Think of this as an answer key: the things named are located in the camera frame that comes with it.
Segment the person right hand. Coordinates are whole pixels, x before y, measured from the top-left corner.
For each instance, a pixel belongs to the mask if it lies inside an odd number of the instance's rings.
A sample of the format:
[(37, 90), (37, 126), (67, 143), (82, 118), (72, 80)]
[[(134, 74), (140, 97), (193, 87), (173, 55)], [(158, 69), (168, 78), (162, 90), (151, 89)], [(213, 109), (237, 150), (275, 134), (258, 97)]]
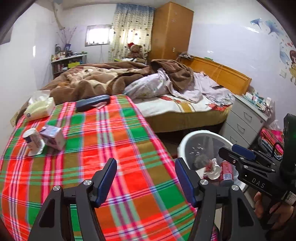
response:
[[(255, 202), (255, 214), (258, 218), (262, 218), (264, 213), (264, 207), (262, 205), (262, 194), (260, 192), (257, 192), (254, 197)], [(279, 228), (283, 226), (289, 219), (293, 218), (295, 216), (293, 206), (288, 205), (287, 203), (277, 203), (270, 209), (270, 214), (273, 214), (273, 216), (276, 217), (274, 225), (272, 226), (272, 229)]]

